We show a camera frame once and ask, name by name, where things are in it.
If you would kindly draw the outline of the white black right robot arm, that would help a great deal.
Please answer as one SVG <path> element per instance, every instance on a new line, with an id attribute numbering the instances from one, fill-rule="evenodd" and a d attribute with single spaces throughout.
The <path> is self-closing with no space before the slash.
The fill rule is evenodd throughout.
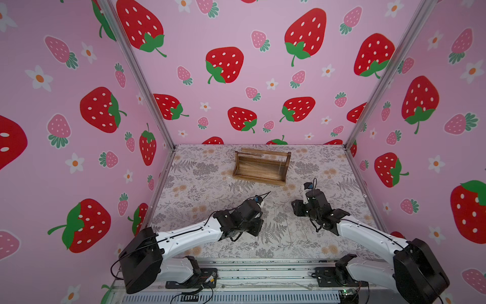
<path id="1" fill-rule="evenodd" d="M 333 209 L 319 189 L 305 191 L 291 203 L 294 215 L 307 217 L 316 231 L 326 230 L 350 239 L 381 258 L 364 260 L 349 254 L 335 265 L 343 279 L 364 281 L 388 288 L 408 303 L 434 303 L 450 286 L 450 280 L 429 245 L 409 241 L 363 224 L 349 212 Z"/>

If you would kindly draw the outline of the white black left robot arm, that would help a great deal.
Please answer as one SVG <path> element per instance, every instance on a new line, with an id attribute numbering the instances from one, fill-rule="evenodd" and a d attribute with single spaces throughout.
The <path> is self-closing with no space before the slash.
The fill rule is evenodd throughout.
<path id="1" fill-rule="evenodd" d="M 233 209 L 219 210 L 200 223 L 168 232 L 142 229 L 118 256 L 127 294 L 138 293 L 158 278 L 189 288 L 203 272 L 194 257 L 176 256 L 206 243 L 237 241 L 244 233 L 257 237 L 263 227 L 262 196 L 253 196 Z"/>

